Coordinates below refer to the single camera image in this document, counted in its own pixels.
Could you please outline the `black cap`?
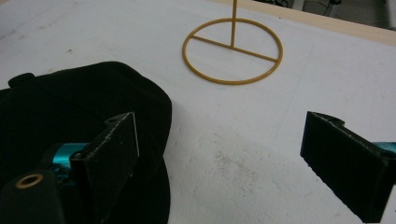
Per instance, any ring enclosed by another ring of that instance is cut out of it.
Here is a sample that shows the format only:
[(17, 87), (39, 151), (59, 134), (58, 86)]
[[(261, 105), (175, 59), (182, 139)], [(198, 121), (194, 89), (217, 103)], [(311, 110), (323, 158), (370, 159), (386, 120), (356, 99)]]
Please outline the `black cap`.
[(167, 224), (163, 159), (172, 103), (132, 67), (104, 62), (12, 78), (0, 90), (0, 224), (66, 224), (55, 173), (40, 162), (50, 146), (90, 143), (105, 121), (134, 113), (139, 158), (105, 224)]

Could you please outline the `yellow metal hat stand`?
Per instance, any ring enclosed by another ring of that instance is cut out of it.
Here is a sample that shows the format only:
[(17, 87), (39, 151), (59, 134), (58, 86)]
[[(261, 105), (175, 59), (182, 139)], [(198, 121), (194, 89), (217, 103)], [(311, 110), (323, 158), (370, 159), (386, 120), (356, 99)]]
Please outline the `yellow metal hat stand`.
[[(271, 30), (269, 27), (265, 26), (262, 23), (259, 23), (257, 21), (253, 21), (253, 20), (249, 20), (249, 19), (238, 18), (237, 17), (237, 8), (238, 8), (238, 0), (233, 0), (232, 16), (230, 18), (216, 19), (213, 21), (208, 21), (206, 23), (203, 23), (200, 26), (196, 27), (194, 30), (192, 30), (186, 36), (186, 39), (184, 40), (183, 45), (182, 45), (181, 55), (182, 55), (184, 63), (196, 76), (198, 76), (204, 80), (207, 80), (209, 82), (220, 84), (220, 85), (246, 85), (246, 84), (257, 82), (259, 80), (262, 80), (262, 79), (268, 77), (269, 75), (273, 74), (274, 71), (281, 64), (283, 56), (284, 56), (284, 48), (283, 48), (282, 42), (281, 42), (280, 38), (278, 37), (278, 35), (273, 30)], [(223, 24), (223, 23), (229, 23), (231, 25), (230, 41), (228, 43), (222, 43), (222, 42), (215, 41), (213, 39), (209, 39), (207, 37), (198, 35), (199, 32), (202, 32), (204, 29), (209, 28), (210, 26)], [(266, 34), (268, 34), (272, 38), (272, 40), (275, 42), (276, 56), (268, 56), (268, 55), (261, 54), (259, 52), (255, 52), (252, 50), (242, 49), (242, 48), (237, 47), (235, 45), (235, 41), (236, 41), (236, 25), (238, 23), (251, 25), (253, 27), (261, 29)], [(250, 77), (247, 79), (227, 80), (227, 79), (219, 79), (219, 78), (211, 77), (211, 76), (205, 74), (204, 72), (199, 71), (191, 63), (191, 60), (189, 59), (189, 56), (188, 56), (188, 45), (192, 40), (201, 41), (203, 43), (206, 43), (206, 44), (209, 44), (212, 46), (216, 46), (219, 48), (223, 48), (223, 49), (227, 49), (230, 51), (245, 54), (250, 57), (254, 57), (257, 59), (261, 59), (261, 60), (270, 62), (273, 65), (268, 70), (263, 72), (262, 74), (255, 76), (255, 77)]]

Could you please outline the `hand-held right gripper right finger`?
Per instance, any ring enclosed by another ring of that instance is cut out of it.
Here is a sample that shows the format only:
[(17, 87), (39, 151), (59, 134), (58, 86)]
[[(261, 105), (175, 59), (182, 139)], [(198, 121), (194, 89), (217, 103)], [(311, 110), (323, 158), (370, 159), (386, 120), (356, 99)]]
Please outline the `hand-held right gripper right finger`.
[(381, 221), (396, 188), (396, 142), (370, 142), (342, 120), (309, 111), (300, 155), (361, 221)]

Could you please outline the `metal stand leg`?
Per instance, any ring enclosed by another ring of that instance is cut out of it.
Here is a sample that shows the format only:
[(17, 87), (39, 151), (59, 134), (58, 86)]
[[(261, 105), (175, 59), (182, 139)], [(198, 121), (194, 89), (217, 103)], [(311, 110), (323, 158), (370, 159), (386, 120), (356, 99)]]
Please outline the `metal stand leg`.
[(329, 0), (324, 15), (326, 17), (334, 18), (341, 4), (342, 0)]

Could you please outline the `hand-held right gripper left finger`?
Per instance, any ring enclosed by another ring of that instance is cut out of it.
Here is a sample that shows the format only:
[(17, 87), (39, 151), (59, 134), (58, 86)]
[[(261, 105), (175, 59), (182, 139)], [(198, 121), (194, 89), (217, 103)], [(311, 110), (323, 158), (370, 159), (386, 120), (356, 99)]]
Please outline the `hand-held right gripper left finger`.
[(105, 121), (90, 143), (49, 147), (40, 166), (55, 173), (66, 224), (105, 224), (139, 158), (134, 113)]

